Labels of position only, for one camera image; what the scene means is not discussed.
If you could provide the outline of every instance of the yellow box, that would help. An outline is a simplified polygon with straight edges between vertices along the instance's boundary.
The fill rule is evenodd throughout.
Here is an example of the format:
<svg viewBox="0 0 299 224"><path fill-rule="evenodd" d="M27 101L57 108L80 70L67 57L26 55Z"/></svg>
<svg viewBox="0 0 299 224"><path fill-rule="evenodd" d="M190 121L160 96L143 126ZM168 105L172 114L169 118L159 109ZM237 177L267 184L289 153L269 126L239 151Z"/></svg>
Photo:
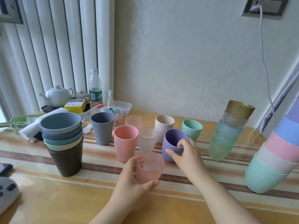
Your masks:
<svg viewBox="0 0 299 224"><path fill-rule="evenodd" d="M85 99L72 99L65 104L64 108L67 109L69 112L81 114L82 112L84 112L84 109L86 108L86 101Z"/></svg>

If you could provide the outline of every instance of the beige cup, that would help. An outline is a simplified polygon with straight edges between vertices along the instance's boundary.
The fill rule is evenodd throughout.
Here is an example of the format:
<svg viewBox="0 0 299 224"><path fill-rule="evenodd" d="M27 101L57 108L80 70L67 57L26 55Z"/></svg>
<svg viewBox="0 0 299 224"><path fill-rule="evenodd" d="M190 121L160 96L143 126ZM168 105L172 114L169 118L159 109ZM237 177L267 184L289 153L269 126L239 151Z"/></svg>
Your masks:
<svg viewBox="0 0 299 224"><path fill-rule="evenodd" d="M162 144L164 134L167 130L172 129L174 126L174 119L167 115L156 116L155 130L158 132L157 142Z"/></svg>

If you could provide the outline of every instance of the teapot handle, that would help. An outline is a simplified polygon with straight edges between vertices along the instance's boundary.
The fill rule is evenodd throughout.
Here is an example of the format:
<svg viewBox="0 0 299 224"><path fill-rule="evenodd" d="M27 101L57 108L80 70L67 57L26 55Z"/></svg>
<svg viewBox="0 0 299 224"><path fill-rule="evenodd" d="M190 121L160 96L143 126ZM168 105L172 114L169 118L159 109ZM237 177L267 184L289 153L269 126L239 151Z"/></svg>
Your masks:
<svg viewBox="0 0 299 224"><path fill-rule="evenodd" d="M74 91L73 91L73 89L72 88L69 88L68 89L68 91L70 92L70 94L71 94L71 97L73 96L73 94L74 94Z"/></svg>

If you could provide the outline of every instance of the plastic bottle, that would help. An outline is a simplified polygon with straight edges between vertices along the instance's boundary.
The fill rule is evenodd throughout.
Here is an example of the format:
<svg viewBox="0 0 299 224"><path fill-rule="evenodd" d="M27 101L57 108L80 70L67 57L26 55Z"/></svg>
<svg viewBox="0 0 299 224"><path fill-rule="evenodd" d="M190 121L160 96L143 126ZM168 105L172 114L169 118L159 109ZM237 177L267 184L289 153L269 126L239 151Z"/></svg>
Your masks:
<svg viewBox="0 0 299 224"><path fill-rule="evenodd" d="M89 98L90 98L90 107L94 107L96 105L103 103L103 95L102 95L102 82L98 75L97 69L90 69L92 75L89 79Z"/></svg>

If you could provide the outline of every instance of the power cord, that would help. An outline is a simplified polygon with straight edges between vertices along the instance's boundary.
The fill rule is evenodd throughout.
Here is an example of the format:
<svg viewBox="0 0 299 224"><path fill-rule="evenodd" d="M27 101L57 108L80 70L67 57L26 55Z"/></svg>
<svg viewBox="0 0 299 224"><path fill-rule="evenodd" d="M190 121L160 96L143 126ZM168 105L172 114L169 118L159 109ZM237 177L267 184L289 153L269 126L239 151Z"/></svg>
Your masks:
<svg viewBox="0 0 299 224"><path fill-rule="evenodd" d="M262 43L262 61L264 64L264 69L267 75L267 87L268 87L268 96L269 96L269 100L270 100L270 104L271 104L271 109L272 109L272 113L273 113L273 118L274 118L274 122L275 125L277 126L277 122L276 122L276 118L275 118L275 110L274 110L274 106L273 106L273 102L270 96L270 88L269 88L269 75L268 75L268 70L265 64L265 60L264 60L264 43L263 43L263 35L262 35L262 19L263 19L263 7L260 4L257 4L255 6L252 6L250 11L254 10L254 9L260 9L260 36L261 36L261 43Z"/></svg>

